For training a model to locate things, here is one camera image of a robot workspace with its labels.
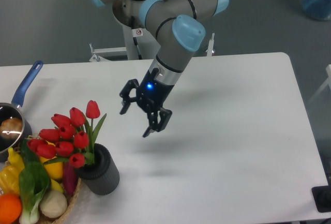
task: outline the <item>saucepan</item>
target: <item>saucepan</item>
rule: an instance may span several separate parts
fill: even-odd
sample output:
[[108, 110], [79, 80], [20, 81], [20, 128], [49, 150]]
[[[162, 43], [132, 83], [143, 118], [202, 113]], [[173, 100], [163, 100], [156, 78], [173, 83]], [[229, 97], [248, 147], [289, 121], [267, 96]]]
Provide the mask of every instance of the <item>saucepan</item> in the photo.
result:
[[23, 106], [27, 89], [43, 66], [36, 61], [17, 88], [11, 103], [0, 102], [0, 162], [8, 159], [8, 149], [16, 147], [20, 141], [32, 135], [30, 124], [24, 118], [20, 107]]

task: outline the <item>artificial flower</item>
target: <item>artificial flower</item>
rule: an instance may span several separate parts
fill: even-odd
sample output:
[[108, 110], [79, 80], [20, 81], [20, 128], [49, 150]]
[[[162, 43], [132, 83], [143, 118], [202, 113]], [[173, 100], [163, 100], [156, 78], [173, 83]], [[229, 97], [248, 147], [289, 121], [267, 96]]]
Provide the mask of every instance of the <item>artificial flower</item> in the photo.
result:
[[65, 140], [70, 140], [76, 133], [76, 129], [71, 125], [60, 127], [58, 130], [60, 132], [60, 136]]
[[69, 158], [69, 163], [75, 168], [82, 167], [85, 164], [85, 157], [80, 153], [72, 154]]
[[93, 120], [100, 116], [100, 110], [95, 101], [89, 101], [86, 106], [86, 115], [91, 119], [91, 124], [85, 114], [71, 108], [70, 118], [61, 114], [54, 114], [52, 121], [58, 126], [55, 129], [43, 129], [39, 136], [41, 139], [32, 139], [29, 147], [37, 155], [50, 160], [45, 165], [57, 162], [70, 162], [73, 167], [79, 168], [96, 163], [94, 144], [97, 140], [100, 128], [107, 116], [104, 114], [95, 128]]
[[77, 108], [72, 108], [69, 111], [70, 113], [70, 120], [73, 126], [80, 127], [83, 126], [85, 123], [85, 116], [82, 111]]
[[54, 145], [49, 145], [49, 144], [41, 144], [36, 147], [35, 153], [39, 157], [51, 159], [54, 158], [56, 155], [56, 150]]
[[89, 101], [86, 108], [86, 117], [96, 119], [100, 116], [99, 106], [96, 101]]
[[36, 152], [36, 149], [39, 145], [47, 145], [46, 140], [41, 140], [41, 139], [30, 139], [27, 142], [27, 146], [30, 148], [30, 150]]
[[60, 132], [57, 129], [42, 129], [39, 136], [49, 142], [55, 143], [60, 140]]
[[84, 149], [88, 146], [88, 136], [84, 131], [80, 131], [74, 136], [73, 144], [75, 147]]
[[61, 157], [69, 157], [73, 153], [73, 144], [68, 141], [61, 141], [55, 144], [55, 151]]
[[65, 116], [65, 115], [54, 114], [54, 116], [51, 119], [57, 127], [63, 127], [63, 126], [71, 125], [70, 118]]

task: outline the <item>warning sticker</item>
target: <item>warning sticker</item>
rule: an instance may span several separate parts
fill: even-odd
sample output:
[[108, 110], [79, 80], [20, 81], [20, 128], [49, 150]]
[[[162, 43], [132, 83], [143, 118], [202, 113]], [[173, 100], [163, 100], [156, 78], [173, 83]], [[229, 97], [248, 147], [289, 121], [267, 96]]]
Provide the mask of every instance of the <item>warning sticker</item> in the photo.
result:
[[143, 30], [141, 28], [132, 29], [132, 36], [133, 37], [143, 36]]

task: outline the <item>wicker basket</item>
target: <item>wicker basket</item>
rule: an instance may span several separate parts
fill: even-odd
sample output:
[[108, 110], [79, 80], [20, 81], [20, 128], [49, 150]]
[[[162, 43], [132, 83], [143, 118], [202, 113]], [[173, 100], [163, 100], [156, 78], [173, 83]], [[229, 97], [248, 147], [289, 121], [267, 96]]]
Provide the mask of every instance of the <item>wicker basket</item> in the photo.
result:
[[[18, 147], [16, 147], [14, 150], [16, 153], [18, 153], [18, 154], [20, 153], [20, 149]], [[5, 166], [8, 166], [8, 165], [10, 165], [10, 163], [7, 161], [5, 163]], [[65, 221], [65, 219], [69, 216], [71, 210], [73, 209], [73, 207], [77, 201], [77, 197], [78, 197], [79, 191], [81, 189], [81, 184], [82, 184], [82, 181], [80, 178], [78, 178], [77, 187], [76, 187], [76, 190], [75, 190], [73, 196], [68, 195], [64, 191], [64, 195], [67, 199], [68, 207], [67, 207], [67, 210], [59, 218], [51, 219], [51, 218], [46, 217], [45, 215], [43, 215], [40, 212], [40, 218], [36, 224], [61, 224], [61, 223], [63, 223]]]

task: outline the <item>flower vase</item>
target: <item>flower vase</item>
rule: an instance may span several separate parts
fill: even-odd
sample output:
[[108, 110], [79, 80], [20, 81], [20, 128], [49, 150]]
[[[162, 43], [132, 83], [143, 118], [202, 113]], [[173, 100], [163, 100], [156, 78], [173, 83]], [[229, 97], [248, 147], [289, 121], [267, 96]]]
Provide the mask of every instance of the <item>flower vase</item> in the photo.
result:
[[119, 183], [118, 169], [106, 147], [94, 145], [95, 164], [75, 168], [75, 173], [97, 195], [108, 195]]

